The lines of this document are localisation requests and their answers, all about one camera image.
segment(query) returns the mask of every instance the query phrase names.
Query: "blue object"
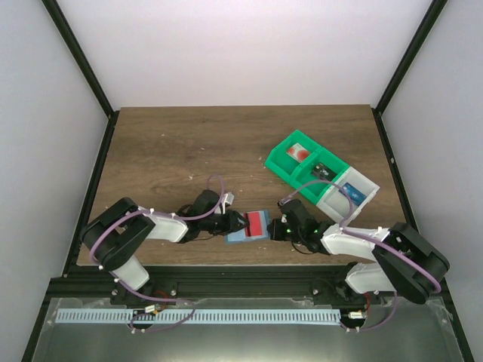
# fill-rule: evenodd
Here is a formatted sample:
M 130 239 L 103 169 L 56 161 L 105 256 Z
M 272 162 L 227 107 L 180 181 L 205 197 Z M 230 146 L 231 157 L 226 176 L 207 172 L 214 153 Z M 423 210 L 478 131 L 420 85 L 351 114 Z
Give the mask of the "blue object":
M 247 236 L 245 229 L 242 229 L 237 232 L 232 232 L 231 234 L 225 235 L 225 238 L 224 238 L 225 242 L 227 244 L 237 244 L 237 243 L 244 243 L 247 241 L 269 239 L 270 238 L 269 232 L 266 230 L 267 226 L 270 224 L 269 211 L 261 210 L 261 211 L 258 211 L 258 213 L 260 213 L 262 235 Z
M 354 186 L 352 186 L 350 183 L 345 183 L 344 186 L 342 186 L 342 188 L 349 194 L 350 199 L 356 206 L 360 206 L 362 202 L 365 200 L 365 198 L 367 197 L 358 189 L 356 189 Z

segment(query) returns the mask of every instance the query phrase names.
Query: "white cable tray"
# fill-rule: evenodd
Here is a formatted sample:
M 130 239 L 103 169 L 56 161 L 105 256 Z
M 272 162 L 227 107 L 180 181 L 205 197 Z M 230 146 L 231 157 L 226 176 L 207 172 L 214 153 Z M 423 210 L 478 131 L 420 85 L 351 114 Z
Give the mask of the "white cable tray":
M 188 316 L 188 309 L 167 309 L 144 315 L 136 324 L 173 324 Z M 60 308 L 55 323 L 126 324 L 133 309 Z M 316 324 L 339 325 L 338 309 L 197 309 L 186 324 Z

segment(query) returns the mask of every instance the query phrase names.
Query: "white wall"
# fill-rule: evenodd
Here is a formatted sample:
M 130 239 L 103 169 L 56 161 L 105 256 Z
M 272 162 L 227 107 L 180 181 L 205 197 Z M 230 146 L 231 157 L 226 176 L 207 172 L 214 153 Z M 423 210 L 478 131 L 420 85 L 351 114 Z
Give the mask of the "white wall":
M 377 104 L 430 0 L 59 0 L 113 106 Z
M 481 360 L 483 2 L 448 2 L 384 121 L 418 226 L 449 259 L 448 284 Z
M 66 259 L 106 117 L 40 1 L 0 11 L 0 360 L 21 359 Z

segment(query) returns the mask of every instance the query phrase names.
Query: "wooden tabletop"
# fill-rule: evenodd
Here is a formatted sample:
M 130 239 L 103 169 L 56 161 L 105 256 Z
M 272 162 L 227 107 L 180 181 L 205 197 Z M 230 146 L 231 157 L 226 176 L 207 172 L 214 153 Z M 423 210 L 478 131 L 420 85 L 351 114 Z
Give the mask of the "wooden tabletop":
M 263 163 L 299 129 L 380 186 L 351 226 L 390 227 L 404 221 L 371 108 L 356 106 L 233 106 L 123 108 L 115 127 L 91 218 L 118 199 L 173 212 L 191 204 L 219 174 L 240 213 L 268 209 L 293 189 Z M 213 180 L 211 188 L 220 189 Z M 328 219 L 301 197 L 320 220 Z M 152 265 L 346 264 L 351 256 L 302 255 L 288 242 L 225 244 L 222 237 L 187 244 L 146 240 L 136 252 Z M 82 246 L 79 265 L 89 264 Z

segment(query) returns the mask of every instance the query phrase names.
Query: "wire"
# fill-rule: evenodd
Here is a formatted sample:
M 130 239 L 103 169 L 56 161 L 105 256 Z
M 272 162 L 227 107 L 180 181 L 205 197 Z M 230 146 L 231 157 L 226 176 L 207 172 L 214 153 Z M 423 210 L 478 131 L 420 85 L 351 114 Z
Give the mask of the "wire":
M 144 332 L 152 333 L 152 332 L 159 332 L 160 330 L 170 330 L 172 328 L 180 326 L 181 324 L 183 324 L 184 322 L 189 320 L 194 314 L 195 314 L 195 309 L 193 309 L 185 318 L 179 320 L 176 323 L 170 324 L 169 326 L 166 326 L 166 327 L 148 328 L 147 330 L 144 330 Z M 136 331 L 136 328 L 134 327 L 134 322 L 136 321 L 136 319 L 138 319 L 142 316 L 145 316 L 145 315 L 152 317 L 152 315 L 150 313 L 140 313 L 140 314 L 136 314 L 132 317 L 131 321 L 129 322 L 129 327 L 131 328 L 131 331 L 134 331 L 134 332 Z
M 217 236 L 217 235 L 212 235 L 212 236 L 209 236 L 209 237 L 207 237 L 207 238 L 193 239 L 192 241 L 210 240 L 210 239 L 214 238 L 215 236 Z
M 365 312 L 367 314 L 367 317 L 369 317 L 369 308 L 371 307 L 371 298 L 369 296 L 369 293 L 364 293 L 366 300 L 368 301 L 368 306 L 365 307 Z
M 391 309 L 391 312 L 389 313 L 389 315 L 384 318 L 381 322 L 379 322 L 378 324 L 375 324 L 371 327 L 368 327 L 368 328 L 361 328 L 359 330 L 357 330 L 358 332 L 368 332 L 370 330 L 375 330 L 377 328 L 380 328 L 382 327 L 384 324 L 386 324 L 387 322 L 389 322 L 389 320 L 394 316 L 395 314 L 395 311 L 397 309 L 397 306 L 398 306 L 398 294 L 397 292 L 394 292 L 394 299 L 393 299 L 393 302 L 392 302 L 392 309 Z M 350 330 L 350 328 L 348 328 L 344 323 L 342 322 L 339 322 L 340 323 L 340 326 L 345 329 L 345 330 Z
M 298 251 L 299 253 L 303 254 L 303 255 L 312 255 L 312 254 L 315 254 L 315 253 L 304 253 L 303 251 L 299 250 L 296 246 L 295 246 L 295 243 L 292 241 L 292 247 L 294 247 L 294 249 L 296 251 Z
M 161 294 L 161 295 L 163 296 L 163 298 L 166 298 L 166 299 L 167 299 L 167 298 L 169 298 L 169 297 L 168 297 L 168 294 L 167 294 L 167 293 L 165 293 L 165 292 L 163 292 L 162 290 L 156 290 L 156 291 L 155 291 L 153 294 L 154 294 L 154 295 L 156 295 L 156 294 Z M 166 307 L 167 307 L 167 306 L 168 306 L 168 304 L 167 304 L 167 303 L 162 303 L 162 304 L 161 304 L 161 309 L 160 309 L 160 310 L 158 310 L 158 313 L 159 313 L 159 312 L 164 311 L 164 310 L 166 309 Z
M 151 211 L 151 210 L 137 210 L 137 211 L 134 211 L 133 213 L 129 213 L 128 215 L 126 216 L 123 216 L 121 219 L 118 219 L 116 222 L 114 222 L 109 228 L 106 229 L 105 232 L 103 232 L 101 234 L 101 236 L 96 240 L 96 242 L 94 243 L 94 245 L 92 246 L 91 248 L 91 251 L 89 252 L 89 259 L 92 261 L 93 264 L 96 264 L 98 265 L 99 262 L 96 260 L 95 258 L 95 253 L 97 251 L 97 248 L 103 243 L 104 239 L 107 238 L 107 236 L 115 229 L 117 228 L 118 226 L 120 226 L 121 224 L 123 224 L 124 222 L 128 221 L 129 219 L 132 219 L 133 217 L 135 216 L 138 216 L 138 215 L 141 215 L 141 214 L 144 214 L 144 215 L 156 215 L 156 216 L 164 216 L 164 217 L 173 217 L 175 219 L 180 219 L 180 220 L 186 220 L 186 221 L 189 221 L 189 220 L 197 220 L 197 219 L 202 219 L 212 213 L 215 212 L 215 210 L 220 206 L 221 204 L 221 201 L 223 200 L 223 194 L 225 192 L 225 183 L 223 182 L 223 179 L 218 176 L 218 175 L 210 175 L 208 177 L 208 179 L 206 180 L 206 187 L 209 188 L 209 185 L 210 185 L 210 179 L 213 178 L 213 177 L 216 177 L 218 178 L 218 180 L 220 181 L 220 184 L 221 184 L 221 193 L 220 193 L 220 199 L 218 200 L 218 202 L 214 205 L 214 207 L 209 210 L 208 212 L 206 213 L 203 213 L 202 215 L 198 215 L 198 216 L 190 216 L 190 217 L 181 217 L 181 216 L 176 216 L 176 215 L 173 215 L 173 214 L 169 214 L 169 213 L 160 213 L 160 212 L 156 212 L 156 211 Z
M 213 208 L 209 211 L 207 211 L 206 213 L 203 213 L 202 215 L 198 215 L 198 216 L 191 216 L 191 217 L 180 217 L 180 216 L 176 216 L 176 215 L 173 215 L 173 214 L 169 214 L 169 213 L 159 213 L 159 212 L 154 212 L 154 211 L 151 211 L 151 210 L 137 210 L 137 211 L 134 211 L 133 213 L 129 213 L 128 215 L 125 215 L 123 216 L 121 219 L 118 219 L 117 221 L 115 221 L 110 227 L 108 227 L 102 234 L 101 236 L 96 240 L 96 242 L 94 243 L 94 245 L 92 245 L 92 248 L 91 248 L 91 251 L 89 252 L 89 259 L 91 260 L 91 262 L 95 265 L 99 265 L 100 268 L 102 267 L 100 265 L 100 263 L 96 260 L 96 257 L 95 257 L 95 253 L 97 251 L 97 248 L 104 242 L 104 240 L 106 239 L 106 237 L 115 229 L 117 228 L 118 226 L 120 226 L 121 224 L 123 224 L 124 222 L 128 221 L 129 219 L 132 219 L 133 217 L 135 216 L 138 216 L 138 215 L 142 215 L 142 214 L 145 214 L 145 215 L 150 215 L 150 214 L 153 214 L 153 215 L 156 215 L 156 216 L 167 216 L 167 217 L 173 217 L 173 218 L 178 218 L 178 219 L 181 219 L 181 220 L 186 220 L 186 221 L 190 221 L 190 220 L 197 220 L 197 219 L 202 219 L 212 213 L 214 213 L 216 211 L 216 209 L 220 206 L 221 204 L 221 201 L 223 200 L 223 195 L 225 193 L 225 183 L 223 182 L 223 179 L 221 178 L 221 176 L 218 176 L 218 175 L 210 175 L 208 177 L 208 179 L 206 180 L 206 187 L 207 189 L 209 189 L 209 186 L 210 186 L 210 180 L 213 178 L 213 177 L 216 177 L 218 178 L 218 180 L 220 181 L 220 184 L 221 184 L 221 193 L 220 193 L 220 199 L 218 200 L 218 202 L 213 206 Z M 117 278 L 117 275 L 115 273 L 112 273 L 110 272 L 110 274 L 114 277 L 114 278 Z M 184 299 L 172 299 L 172 298 L 156 298 L 154 296 L 145 296 L 144 294 L 142 293 L 139 293 L 138 291 L 132 289 L 131 287 L 129 287 L 124 281 L 122 280 L 119 280 L 119 283 L 128 291 L 130 292 L 131 294 L 134 294 L 135 296 L 141 298 L 141 299 L 145 299 L 145 300 L 150 300 L 150 301 L 153 301 L 153 302 L 175 302 L 175 303 L 180 303 L 180 302 L 185 302 L 185 303 L 189 303 L 189 304 L 192 304 L 191 301 L 189 300 L 184 300 Z M 195 309 L 193 309 L 191 311 L 190 314 L 188 314 L 188 316 L 184 319 L 182 319 L 181 321 L 179 322 L 176 322 L 175 324 L 172 324 L 170 326 L 167 326 L 167 327 L 163 327 L 163 328 L 158 328 L 156 330 L 167 330 L 167 329 L 170 329 L 170 328 L 173 328 L 173 327 L 177 327 L 179 326 L 180 324 L 186 322 L 188 319 L 190 319 L 193 315 L 195 314 Z
M 391 248 L 389 245 L 384 244 L 382 241 L 377 240 L 376 238 L 372 238 L 368 235 L 364 234 L 359 234 L 357 232 L 351 232 L 350 230 L 346 229 L 346 224 L 348 223 L 348 219 L 352 215 L 354 211 L 354 207 L 352 205 L 352 200 L 349 197 L 349 194 L 347 194 L 346 190 L 344 190 L 341 186 L 337 185 L 336 183 L 333 183 L 331 181 L 328 181 L 326 179 L 315 179 L 313 181 L 310 181 L 298 189 L 296 189 L 294 192 L 290 193 L 289 196 L 286 198 L 283 198 L 280 200 L 280 204 L 285 204 L 289 200 L 291 200 L 300 190 L 306 188 L 307 186 L 316 184 L 316 183 L 326 183 L 328 185 L 334 186 L 336 189 L 338 189 L 340 192 L 343 193 L 344 196 L 346 196 L 347 200 L 349 201 L 349 212 L 347 215 L 343 217 L 343 219 L 339 222 L 340 225 L 340 230 L 348 235 L 348 236 L 353 236 L 354 238 L 360 238 L 362 240 L 369 241 L 370 243 L 376 244 L 378 247 L 382 247 L 384 250 L 387 250 L 394 256 L 398 257 L 402 261 L 406 262 L 409 266 L 413 267 L 417 272 L 421 273 L 425 278 L 427 278 L 435 287 L 435 293 L 441 292 L 441 284 L 430 274 L 428 271 L 426 271 L 424 268 L 421 268 L 418 264 L 413 262 L 411 259 L 407 258 L 405 255 L 400 254 L 397 250 Z
M 225 195 L 225 183 L 223 182 L 223 179 L 219 175 L 210 175 L 208 177 L 208 179 L 206 180 L 206 188 L 207 189 L 210 188 L 210 180 L 213 177 L 216 177 L 220 181 L 221 192 L 220 192 L 220 198 L 218 199 L 217 203 L 213 206 L 213 208 L 211 210 L 209 210 L 206 213 L 203 213 L 201 215 L 197 215 L 197 216 L 177 216 L 177 215 L 173 215 L 173 214 L 169 214 L 169 213 L 161 213 L 159 211 L 153 211 L 152 212 L 152 215 L 155 215 L 155 216 L 168 216 L 168 217 L 173 217 L 175 219 L 184 220 L 184 221 L 199 220 L 199 219 L 203 219 L 204 217 L 206 217 L 208 215 L 211 215 L 221 205 L 221 202 L 223 201 L 223 196 Z

